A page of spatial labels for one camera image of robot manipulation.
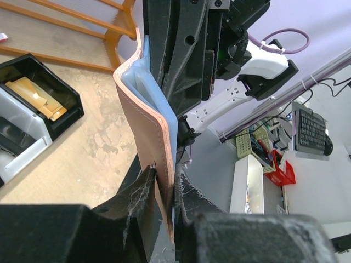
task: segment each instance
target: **brown leather pouch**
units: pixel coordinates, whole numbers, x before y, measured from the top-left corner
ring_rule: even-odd
[[[137,50],[114,72],[114,80],[123,111],[134,134],[141,169],[155,164],[157,171],[155,198],[168,233],[173,240],[174,168],[171,141],[166,119],[139,100],[121,81],[121,76],[142,56],[141,37],[137,28]]]

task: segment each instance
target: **concrete floor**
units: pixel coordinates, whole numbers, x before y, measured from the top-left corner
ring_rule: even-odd
[[[40,24],[38,28],[38,20],[0,12],[0,31],[9,36],[3,44],[109,64],[100,40],[61,28],[58,31],[52,25]],[[79,20],[69,22],[84,26]],[[0,62],[9,59],[0,55]],[[116,194],[136,154],[133,134],[112,75],[46,65],[79,92],[85,115],[0,189],[0,203],[81,203],[94,207]]]

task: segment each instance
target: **red plastic bin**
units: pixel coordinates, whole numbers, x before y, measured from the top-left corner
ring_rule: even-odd
[[[286,172],[284,173],[279,168],[278,162],[276,160],[277,156],[279,156],[280,158],[282,157],[282,155],[278,153],[277,150],[273,150],[272,157],[273,157],[276,171],[273,171],[271,173],[266,173],[264,175],[267,176],[277,186],[296,184],[295,173],[292,165],[289,164],[288,161],[286,161]]]

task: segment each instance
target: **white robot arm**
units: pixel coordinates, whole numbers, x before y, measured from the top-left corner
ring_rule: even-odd
[[[272,44],[269,46],[278,49],[276,45]],[[251,53],[251,59],[243,65],[239,75],[245,75],[248,78],[250,78],[250,76],[260,76],[265,80],[275,79],[278,80],[277,85],[281,85],[282,81],[279,81],[279,78],[283,77],[283,80],[286,79],[286,77],[282,75],[284,75],[286,71],[289,71],[292,62],[282,54],[267,52],[251,42],[248,43],[247,50]],[[233,108],[254,98],[257,100],[264,99],[261,95],[247,95],[248,91],[252,89],[250,84],[252,84],[252,82],[234,79],[230,88],[186,114],[186,121],[189,127],[194,130],[194,133],[200,133],[213,121]],[[267,89],[266,86],[267,83],[262,82],[258,83],[258,86],[255,88],[260,89],[260,87],[262,87],[262,89]]]

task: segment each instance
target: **bolt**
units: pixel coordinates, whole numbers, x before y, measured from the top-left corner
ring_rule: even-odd
[[[214,3],[214,6],[215,7],[220,7],[222,5],[222,1],[221,0],[216,0],[215,3]]]

